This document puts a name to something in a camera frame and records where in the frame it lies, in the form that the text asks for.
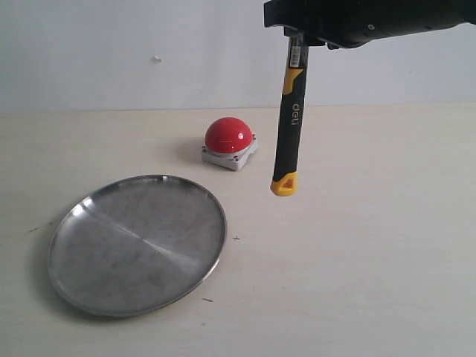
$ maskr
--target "table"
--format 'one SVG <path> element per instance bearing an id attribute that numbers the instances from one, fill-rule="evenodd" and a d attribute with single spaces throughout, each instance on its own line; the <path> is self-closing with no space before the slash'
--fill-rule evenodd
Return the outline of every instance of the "table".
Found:
<path id="1" fill-rule="evenodd" d="M 200 158 L 225 115 L 260 141 L 239 172 Z M 269 190 L 277 117 L 0 116 L 0 356 L 476 356 L 476 103 L 307 108 L 288 198 Z M 46 274 L 59 220 L 91 191 L 151 173 L 216 195 L 228 218 L 220 264 L 158 312 L 70 309 Z"/>

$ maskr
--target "stainless steel plate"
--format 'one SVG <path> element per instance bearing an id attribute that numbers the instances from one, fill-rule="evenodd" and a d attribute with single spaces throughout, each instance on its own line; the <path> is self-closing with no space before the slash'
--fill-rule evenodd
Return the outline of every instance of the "stainless steel plate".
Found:
<path id="1" fill-rule="evenodd" d="M 225 235 L 223 209 L 203 187 L 175 176 L 128 178 L 86 197 L 59 224 L 51 281 L 84 311 L 140 315 L 196 288 Z"/>

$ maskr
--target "red button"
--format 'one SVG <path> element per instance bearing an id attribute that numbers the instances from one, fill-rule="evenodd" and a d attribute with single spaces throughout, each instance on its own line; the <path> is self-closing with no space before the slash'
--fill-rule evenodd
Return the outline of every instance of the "red button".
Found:
<path id="1" fill-rule="evenodd" d="M 253 133 L 243 120 L 233 117 L 218 119 L 205 135 L 208 149 L 220 154 L 231 154 L 246 149 L 253 141 Z"/>

